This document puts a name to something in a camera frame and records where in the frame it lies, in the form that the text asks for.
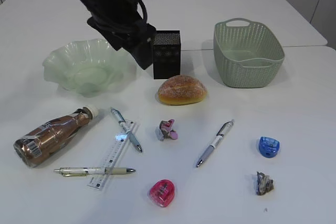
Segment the pen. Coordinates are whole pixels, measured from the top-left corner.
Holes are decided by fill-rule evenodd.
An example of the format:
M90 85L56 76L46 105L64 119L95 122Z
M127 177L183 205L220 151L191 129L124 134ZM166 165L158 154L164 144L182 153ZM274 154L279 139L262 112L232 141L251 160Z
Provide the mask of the pen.
M131 141L131 143L134 145L134 147L139 152L142 152L142 147L141 147L139 141L134 136L134 134L132 133L132 131L130 130L130 128L127 126L127 124L125 122L125 119L122 117L121 113L118 110L116 110L114 108L111 108L111 114L115 117L115 119L117 119L120 127L122 127L122 129L126 132L127 137L129 138L129 140Z
M78 177L87 176L91 174L112 174L112 175L125 175L134 173L135 169L131 168L113 168L112 173L110 173L110 168L95 167L95 168L60 168L54 169L54 173L59 173L63 177Z
M209 145L209 147L205 150L205 152L199 158L196 167L199 167L200 165L202 165L208 159L208 157L211 155L211 153L214 151L214 149L220 144L220 142L222 141L224 136L229 132L229 130L233 126L234 122L235 122L235 120L232 119L231 121L229 121L227 123L224 123L222 128L220 128L220 130L218 131L218 133L217 133L215 139L213 140L213 142L211 143L211 145Z

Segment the bread roll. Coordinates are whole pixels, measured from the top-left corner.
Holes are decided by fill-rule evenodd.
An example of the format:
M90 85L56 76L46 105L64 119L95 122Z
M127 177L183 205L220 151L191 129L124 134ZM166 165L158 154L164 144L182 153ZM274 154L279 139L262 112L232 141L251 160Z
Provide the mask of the bread roll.
M166 80L157 93L162 103L185 105L202 101L207 94L204 85L190 76L173 76Z

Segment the pink pencil sharpener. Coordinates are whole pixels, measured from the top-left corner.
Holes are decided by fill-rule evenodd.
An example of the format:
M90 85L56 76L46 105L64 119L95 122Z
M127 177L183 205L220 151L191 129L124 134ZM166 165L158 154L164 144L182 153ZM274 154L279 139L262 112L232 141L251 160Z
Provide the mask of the pink pencil sharpener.
M157 182L149 191L149 197L160 207L167 207L175 196L173 182L163 179Z

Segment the copper bottle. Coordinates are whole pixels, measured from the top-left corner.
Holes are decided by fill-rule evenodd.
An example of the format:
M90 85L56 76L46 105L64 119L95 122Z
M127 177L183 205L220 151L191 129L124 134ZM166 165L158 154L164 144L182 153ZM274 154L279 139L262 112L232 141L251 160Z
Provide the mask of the copper bottle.
M66 146L78 130L97 115L98 110L93 106L77 109L73 114L53 119L21 137L14 143L14 149L26 165L35 167Z

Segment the pencil sharpener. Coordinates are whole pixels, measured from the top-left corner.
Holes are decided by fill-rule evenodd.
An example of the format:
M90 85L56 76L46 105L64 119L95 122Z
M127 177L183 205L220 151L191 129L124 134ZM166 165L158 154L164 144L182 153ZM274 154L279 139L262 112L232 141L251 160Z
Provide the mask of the pencil sharpener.
M180 31L157 31L153 42L154 79L169 79L181 71Z
M160 207L167 207L175 196L173 182L163 179L157 182L149 191L149 197Z
M270 138L262 136L259 141L259 151L262 154L262 156L267 158L275 157L278 154L280 148L279 141Z

